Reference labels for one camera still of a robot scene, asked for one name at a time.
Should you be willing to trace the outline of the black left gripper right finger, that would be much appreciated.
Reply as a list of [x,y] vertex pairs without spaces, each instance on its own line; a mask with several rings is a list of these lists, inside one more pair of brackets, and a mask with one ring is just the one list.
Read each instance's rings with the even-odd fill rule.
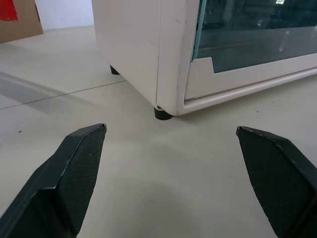
[[317,167],[288,139],[239,126],[249,180],[278,238],[317,238]]

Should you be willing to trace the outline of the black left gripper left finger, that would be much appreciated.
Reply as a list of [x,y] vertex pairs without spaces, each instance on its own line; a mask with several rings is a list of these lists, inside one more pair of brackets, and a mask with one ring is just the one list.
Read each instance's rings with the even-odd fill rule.
[[0,238],[77,238],[97,181],[107,128],[67,135],[0,217]]

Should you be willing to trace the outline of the white cabinet with glass door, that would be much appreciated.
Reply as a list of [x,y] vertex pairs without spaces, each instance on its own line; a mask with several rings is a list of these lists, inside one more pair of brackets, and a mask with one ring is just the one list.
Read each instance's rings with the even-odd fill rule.
[[115,75],[125,78],[170,119],[316,75],[317,68],[185,99],[200,0],[92,0],[98,49]]

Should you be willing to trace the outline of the brown cardboard box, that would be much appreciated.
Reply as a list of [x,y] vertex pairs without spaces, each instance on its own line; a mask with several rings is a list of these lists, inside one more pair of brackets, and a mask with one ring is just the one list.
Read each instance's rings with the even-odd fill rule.
[[0,20],[0,44],[43,34],[35,0],[13,0],[17,21]]

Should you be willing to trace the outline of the red sheet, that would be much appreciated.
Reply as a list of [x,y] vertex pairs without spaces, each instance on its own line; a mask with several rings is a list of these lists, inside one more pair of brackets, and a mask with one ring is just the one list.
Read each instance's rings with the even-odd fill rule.
[[0,20],[17,21],[17,12],[13,0],[0,0]]

